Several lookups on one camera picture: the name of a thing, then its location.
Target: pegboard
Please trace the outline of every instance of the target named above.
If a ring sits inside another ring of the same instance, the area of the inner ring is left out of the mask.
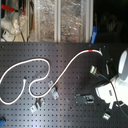
[[[36,95],[48,90],[48,82],[55,80],[64,70],[68,62],[80,51],[99,49],[106,46],[114,59],[115,67],[128,44],[55,44],[55,43],[1,43],[0,44],[0,76],[15,63],[31,58],[45,58],[51,64],[51,71],[44,81],[35,83],[32,92]],[[47,72],[44,62],[31,62],[11,70],[0,86],[0,96],[5,101],[14,100],[21,92],[23,78],[27,78],[25,91],[13,105],[0,103],[0,117],[6,118],[3,128],[106,128],[128,126],[128,119],[114,105],[113,115],[109,121],[102,119],[104,109],[95,109],[93,104],[76,104],[76,94],[90,94],[89,87],[101,78],[90,75],[91,65],[106,72],[103,58],[97,53],[85,53],[79,56],[68,68],[57,83],[59,99],[54,100],[51,93],[45,99],[45,105],[31,113],[30,107],[37,99],[28,92],[28,85],[36,78],[43,77]],[[128,114],[128,107],[123,109]]]

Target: plug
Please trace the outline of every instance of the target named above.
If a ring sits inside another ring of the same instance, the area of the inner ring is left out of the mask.
[[[93,74],[96,77],[100,76],[100,73],[97,71],[97,68],[95,66],[91,66],[90,73]]]

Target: white wire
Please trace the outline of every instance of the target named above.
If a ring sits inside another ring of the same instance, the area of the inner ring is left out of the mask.
[[[1,99],[1,97],[0,97],[0,101],[1,101],[3,104],[5,104],[5,105],[12,105],[12,104],[14,104],[17,100],[19,100],[19,98],[20,98],[21,95],[23,94],[24,88],[25,88],[25,84],[26,84],[26,79],[23,79],[23,88],[22,88],[22,91],[21,91],[21,93],[19,94],[19,96],[18,96],[14,101],[12,101],[12,102],[10,102],[10,103],[7,103],[7,102],[3,101],[3,100]]]
[[[52,86],[51,88],[49,88],[49,90],[48,90],[45,94],[40,95],[40,96],[35,96],[35,95],[33,95],[33,94],[31,93],[31,90],[30,90],[30,89],[31,89],[31,86],[32,86],[32,84],[33,84],[34,82],[30,83],[30,85],[29,85],[29,93],[30,93],[30,95],[31,95],[32,97],[34,97],[34,98],[42,98],[42,97],[46,96],[46,95],[52,90],[52,88],[57,84],[57,82],[58,82],[59,79],[63,76],[63,74],[66,72],[66,70],[67,70],[68,67],[71,65],[71,63],[72,63],[79,55],[81,55],[81,54],[83,54],[83,53],[87,53],[87,52],[89,52],[89,50],[84,50],[84,51],[78,53],[75,57],[73,57],[72,60],[68,63],[68,65],[67,65],[66,68],[64,69],[64,71],[61,73],[61,75],[57,78],[57,80],[55,81],[55,83],[53,84],[53,86]],[[99,54],[102,56],[101,51],[92,50],[92,52],[97,52],[97,53],[99,53]]]
[[[66,70],[67,70],[68,67],[71,65],[71,63],[72,63],[79,55],[84,54],[84,53],[87,53],[87,52],[96,52],[96,53],[99,53],[99,54],[102,56],[101,51],[98,51],[98,50],[91,50],[91,51],[89,51],[89,50],[84,50],[84,51],[78,53],[78,54],[77,54],[75,57],[73,57],[72,60],[68,63],[68,65],[66,66],[66,68],[64,69],[64,71],[61,73],[61,75],[57,78],[57,80],[56,80],[55,83],[53,84],[53,86],[52,86],[45,94],[43,94],[43,95],[40,95],[40,96],[33,95],[32,92],[31,92],[31,86],[32,86],[35,82],[42,81],[42,80],[44,80],[44,79],[46,79],[46,78],[48,77],[48,75],[49,75],[49,73],[50,73],[50,64],[49,64],[49,62],[48,62],[46,59],[42,59],[42,58],[30,59],[30,60],[23,61],[23,62],[20,62],[20,63],[17,63],[17,64],[15,64],[15,65],[11,66],[11,67],[10,67],[9,69],[7,69],[7,70],[4,72],[4,74],[2,75],[2,77],[1,77],[1,79],[0,79],[0,84],[2,83],[2,80],[3,80],[3,78],[5,77],[5,75],[6,75],[11,69],[13,69],[14,67],[17,67],[17,66],[19,66],[19,65],[26,64],[26,63],[29,63],[29,62],[32,62],[32,61],[44,61],[44,62],[46,62],[47,65],[48,65],[48,72],[47,72],[47,74],[46,74],[43,78],[33,80],[33,81],[30,83],[30,85],[29,85],[29,93],[30,93],[30,95],[31,95],[32,97],[34,97],[34,98],[42,98],[42,97],[46,96],[46,95],[52,90],[52,88],[57,84],[57,82],[58,82],[59,79],[63,76],[63,74],[66,72]],[[3,101],[3,100],[1,99],[1,97],[0,97],[0,101],[1,101],[3,104],[5,104],[5,105],[12,105],[12,104],[14,104],[14,103],[21,97],[21,95],[23,94],[24,88],[25,88],[25,84],[26,84],[26,79],[23,79],[23,88],[22,88],[22,91],[21,91],[21,93],[19,94],[19,96],[18,96],[14,101],[12,101],[12,102],[10,102],[10,103],[7,103],[7,102]]]
[[[10,67],[9,69],[7,69],[7,70],[4,72],[4,74],[2,75],[2,77],[1,77],[1,79],[0,79],[0,84],[2,83],[2,80],[4,79],[5,75],[6,75],[11,69],[13,69],[14,67],[17,67],[17,66],[19,66],[19,65],[26,64],[26,63],[33,62],[33,61],[44,61],[44,62],[46,62],[47,65],[48,65],[48,72],[47,72],[47,74],[46,74],[45,77],[40,78],[40,79],[36,79],[36,80],[32,81],[31,83],[33,84],[34,82],[44,80],[44,79],[49,75],[49,72],[50,72],[50,64],[49,64],[49,62],[48,62],[46,59],[36,58],[36,59],[30,59],[30,60],[27,60],[27,61],[19,62],[19,63],[15,64],[15,65],[11,66],[11,67]],[[3,100],[1,99],[1,97],[0,97],[0,101],[1,101],[3,104],[5,104],[5,105],[12,105],[12,104],[14,104],[14,103],[21,97],[21,95],[23,94],[24,88],[25,88],[25,84],[26,84],[26,79],[23,79],[23,88],[22,88],[22,91],[21,91],[21,93],[19,94],[19,96],[18,96],[14,101],[12,101],[12,102],[10,102],[10,103],[7,103],[7,102],[3,101]]]

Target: small device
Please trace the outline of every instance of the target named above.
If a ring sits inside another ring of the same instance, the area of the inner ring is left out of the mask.
[[[12,42],[14,40],[14,35],[11,35],[8,31],[4,30],[3,35],[2,35],[3,39],[7,42]]]

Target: black cable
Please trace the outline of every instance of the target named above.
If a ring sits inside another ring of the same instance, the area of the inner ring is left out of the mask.
[[[106,78],[104,75],[100,74],[100,76],[103,77],[104,79],[106,79],[109,83],[111,83],[112,88],[113,88],[114,93],[115,93],[115,97],[116,97],[116,101],[117,101],[117,103],[118,103],[118,106],[119,106],[121,112],[128,118],[128,115],[124,112],[124,110],[121,108],[121,106],[120,106],[120,104],[119,104],[119,100],[118,100],[118,98],[117,98],[117,94],[116,94],[116,91],[115,91],[115,88],[114,88],[113,83],[112,83],[108,78]]]
[[[22,36],[23,42],[25,42],[25,39],[24,39],[22,31],[21,31],[21,36]]]
[[[16,36],[14,36],[14,39],[13,39],[13,41],[12,41],[12,42],[14,42],[14,41],[15,41],[15,39],[16,39]]]

